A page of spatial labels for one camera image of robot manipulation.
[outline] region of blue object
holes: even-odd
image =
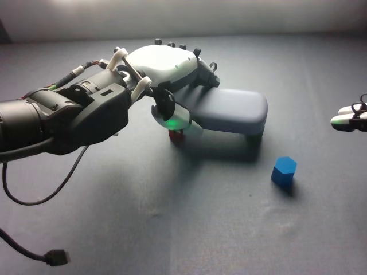
[[[297,162],[289,156],[282,156],[276,160],[271,180],[278,186],[289,188],[293,183],[293,176],[296,171]]]

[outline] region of black cylinder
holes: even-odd
[[[0,102],[0,151],[9,151],[43,140],[41,119],[26,100]]]

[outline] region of gray wall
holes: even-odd
[[[366,0],[2,0],[14,42],[363,29]]]

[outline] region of red object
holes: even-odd
[[[182,142],[185,139],[183,130],[180,131],[168,130],[168,135],[170,136],[170,140],[172,140],[173,142]]]

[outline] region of gray table surface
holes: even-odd
[[[118,137],[88,149],[51,201],[25,207],[0,192],[1,228],[35,253],[65,248],[72,258],[51,268],[0,241],[0,274],[366,274],[367,136],[334,131],[330,119],[367,91],[367,40],[172,41],[217,62],[223,88],[266,95],[260,149],[241,135],[209,131],[175,147],[150,115],[153,101],[143,99]],[[131,52],[151,43],[0,46],[0,100],[53,83],[86,61],[109,59],[116,46]],[[11,162],[11,192],[27,201],[47,196],[79,151]],[[298,162],[292,195],[271,183],[278,156]]]

